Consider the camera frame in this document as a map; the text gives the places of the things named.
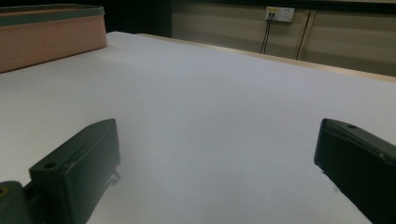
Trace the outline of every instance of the electrical outlet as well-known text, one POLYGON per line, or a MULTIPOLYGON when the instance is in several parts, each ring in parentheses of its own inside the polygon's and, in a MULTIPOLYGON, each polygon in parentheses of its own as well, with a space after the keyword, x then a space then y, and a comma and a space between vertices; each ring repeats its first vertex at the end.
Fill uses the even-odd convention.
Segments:
POLYGON ((279 17, 279 10, 280 7, 267 7, 267 10, 265 10, 265 19, 268 21, 270 13, 273 13, 274 16, 271 18, 271 21, 277 21, 277 18, 279 17))
POLYGON ((291 22, 293 20, 294 8, 291 7, 282 7, 279 10, 279 16, 277 18, 278 21, 288 21, 291 22))

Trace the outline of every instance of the screw hole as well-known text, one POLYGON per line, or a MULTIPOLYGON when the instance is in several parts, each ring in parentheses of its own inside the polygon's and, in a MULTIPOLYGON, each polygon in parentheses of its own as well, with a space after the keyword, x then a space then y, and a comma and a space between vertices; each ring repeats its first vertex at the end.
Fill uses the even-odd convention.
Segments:
POLYGON ((8 192, 8 188, 6 186, 0 185, 0 197, 3 197, 4 195, 6 195, 7 192, 8 192))
POLYGON ((45 166, 44 166, 44 168, 45 169, 52 169, 52 168, 54 168, 56 166, 56 163, 55 162, 49 162, 49 163, 47 163, 45 166))

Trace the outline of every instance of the wooden panel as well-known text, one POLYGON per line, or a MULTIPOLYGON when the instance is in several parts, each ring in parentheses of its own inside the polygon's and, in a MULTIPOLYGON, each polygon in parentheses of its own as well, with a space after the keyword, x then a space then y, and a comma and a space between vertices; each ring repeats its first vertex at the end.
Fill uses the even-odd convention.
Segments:
POLYGON ((396 14, 396 0, 179 0, 246 6, 294 7, 316 10, 336 10, 396 14))
POLYGON ((319 11, 303 61, 396 76, 396 16, 319 11))
MULTIPOLYGON (((265 33, 265 7, 174 1, 176 39, 260 52, 265 33)), ((292 23, 273 22, 268 40, 270 55, 295 58, 304 10, 296 10, 292 23)))

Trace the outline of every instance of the cardboard box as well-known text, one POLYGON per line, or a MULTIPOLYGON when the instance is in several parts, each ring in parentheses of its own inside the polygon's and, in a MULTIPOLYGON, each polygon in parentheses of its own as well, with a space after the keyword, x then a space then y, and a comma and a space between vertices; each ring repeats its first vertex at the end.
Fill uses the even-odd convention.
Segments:
POLYGON ((83 5, 0 8, 0 73, 107 44, 104 9, 83 5))

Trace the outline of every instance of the white table surface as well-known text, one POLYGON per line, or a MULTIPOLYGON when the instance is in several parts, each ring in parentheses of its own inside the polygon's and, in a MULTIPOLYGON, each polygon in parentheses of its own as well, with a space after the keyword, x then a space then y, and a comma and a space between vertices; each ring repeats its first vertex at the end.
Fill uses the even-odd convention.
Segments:
POLYGON ((370 223, 314 164, 322 119, 396 144, 396 84, 139 35, 0 75, 0 180, 115 118, 121 182, 89 223, 370 223))

